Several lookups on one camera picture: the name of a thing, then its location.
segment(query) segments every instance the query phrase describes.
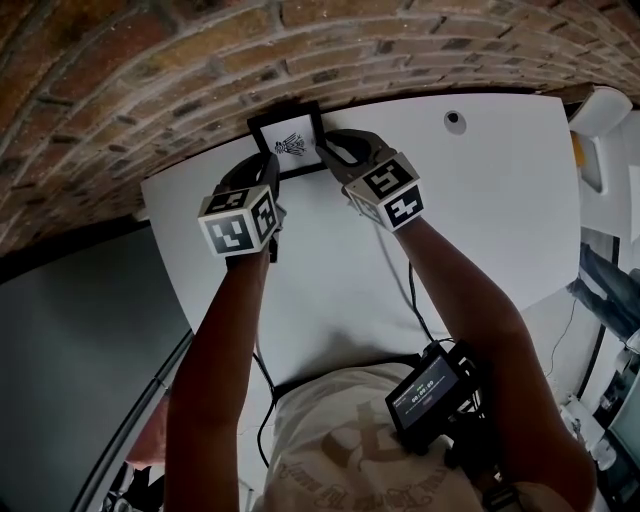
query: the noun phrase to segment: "person's left arm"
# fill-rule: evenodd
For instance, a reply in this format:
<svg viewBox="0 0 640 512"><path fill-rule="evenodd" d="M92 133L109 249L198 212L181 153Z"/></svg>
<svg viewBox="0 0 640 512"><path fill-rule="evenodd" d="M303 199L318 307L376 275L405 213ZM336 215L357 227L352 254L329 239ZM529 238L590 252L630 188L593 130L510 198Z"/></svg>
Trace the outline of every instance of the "person's left arm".
<svg viewBox="0 0 640 512"><path fill-rule="evenodd" d="M167 420L165 510L238 509L236 433L269 252L238 257L176 375Z"/></svg>

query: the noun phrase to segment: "jeans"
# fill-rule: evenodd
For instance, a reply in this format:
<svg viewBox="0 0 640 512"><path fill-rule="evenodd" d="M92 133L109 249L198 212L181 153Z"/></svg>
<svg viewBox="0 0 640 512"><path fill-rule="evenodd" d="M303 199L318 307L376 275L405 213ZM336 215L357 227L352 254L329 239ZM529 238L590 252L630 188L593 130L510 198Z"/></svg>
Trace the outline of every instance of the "jeans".
<svg viewBox="0 0 640 512"><path fill-rule="evenodd" d="M567 290L591 311L604 326L623 341L640 329L640 284L610 261L580 246L580 267L607 294L603 299L578 278Z"/></svg>

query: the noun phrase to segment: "yellow object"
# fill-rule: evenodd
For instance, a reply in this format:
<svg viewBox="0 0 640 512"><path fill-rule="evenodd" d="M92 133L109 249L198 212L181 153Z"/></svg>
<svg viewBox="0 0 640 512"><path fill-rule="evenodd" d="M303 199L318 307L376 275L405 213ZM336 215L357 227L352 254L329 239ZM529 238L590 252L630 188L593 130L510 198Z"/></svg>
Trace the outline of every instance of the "yellow object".
<svg viewBox="0 0 640 512"><path fill-rule="evenodd" d="M580 144L577 133L571 132L571 142L573 143L573 154L576 158L576 165L583 167L585 162L584 151L582 151L582 145Z"/></svg>

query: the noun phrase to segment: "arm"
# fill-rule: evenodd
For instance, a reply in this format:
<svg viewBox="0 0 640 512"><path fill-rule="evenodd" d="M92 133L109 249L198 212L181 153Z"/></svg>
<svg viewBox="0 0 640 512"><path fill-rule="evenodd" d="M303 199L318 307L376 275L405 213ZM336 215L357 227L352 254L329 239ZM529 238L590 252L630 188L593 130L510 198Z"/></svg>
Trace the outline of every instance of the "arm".
<svg viewBox="0 0 640 512"><path fill-rule="evenodd" d="M562 423L513 303L422 218L395 235L452 337L465 340L490 369L483 400L505 481L545 484L577 512L590 510L593 461Z"/></svg>
<svg viewBox="0 0 640 512"><path fill-rule="evenodd" d="M171 390L165 510L238 509L236 430L269 253L239 256L227 272Z"/></svg>

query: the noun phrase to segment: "white t-shirt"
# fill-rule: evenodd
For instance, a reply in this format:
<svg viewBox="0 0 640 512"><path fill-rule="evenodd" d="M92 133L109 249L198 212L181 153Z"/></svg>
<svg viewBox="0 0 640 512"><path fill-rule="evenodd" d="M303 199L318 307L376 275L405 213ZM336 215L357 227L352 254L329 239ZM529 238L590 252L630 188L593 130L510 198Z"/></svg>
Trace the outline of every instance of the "white t-shirt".
<svg viewBox="0 0 640 512"><path fill-rule="evenodd" d="M254 511L481 512L479 491L444 464L445 438L417 456L392 437L384 399L410 372L397 363L338 370L285 395ZM572 510L545 486L516 487L525 510Z"/></svg>

